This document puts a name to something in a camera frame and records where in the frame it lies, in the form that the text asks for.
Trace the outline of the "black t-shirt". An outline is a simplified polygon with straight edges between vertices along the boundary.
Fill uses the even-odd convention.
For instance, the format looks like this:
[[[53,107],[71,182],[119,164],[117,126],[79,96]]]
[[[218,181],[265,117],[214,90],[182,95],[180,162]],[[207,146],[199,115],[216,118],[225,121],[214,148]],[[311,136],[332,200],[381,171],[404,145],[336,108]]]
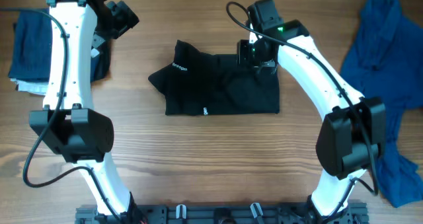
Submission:
[[[181,40],[174,48],[173,62],[148,80],[165,96],[168,116],[280,112],[276,73],[257,73],[237,65],[235,54],[207,54]]]

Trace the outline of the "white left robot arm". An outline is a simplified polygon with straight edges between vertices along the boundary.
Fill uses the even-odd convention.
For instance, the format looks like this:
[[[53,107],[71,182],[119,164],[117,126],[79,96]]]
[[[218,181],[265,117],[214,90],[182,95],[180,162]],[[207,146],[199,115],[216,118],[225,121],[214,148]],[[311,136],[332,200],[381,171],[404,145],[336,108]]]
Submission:
[[[37,143],[81,172],[96,200],[100,223],[137,223],[141,217],[112,160],[112,120],[95,111],[91,59],[95,50],[139,21],[122,1],[46,0],[52,21],[50,78],[43,108],[29,115]]]

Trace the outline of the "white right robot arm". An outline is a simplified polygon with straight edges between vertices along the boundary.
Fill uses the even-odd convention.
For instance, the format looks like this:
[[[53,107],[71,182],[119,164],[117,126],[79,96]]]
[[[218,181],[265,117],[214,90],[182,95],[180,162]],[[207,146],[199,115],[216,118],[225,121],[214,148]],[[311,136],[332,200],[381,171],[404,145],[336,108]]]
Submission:
[[[296,214],[307,223],[352,216],[348,199],[356,184],[379,193],[376,161],[385,151],[385,106],[349,85],[323,57],[307,29],[293,20],[268,30],[248,20],[249,53],[285,69],[311,99],[322,120],[316,142],[323,168],[319,183]]]

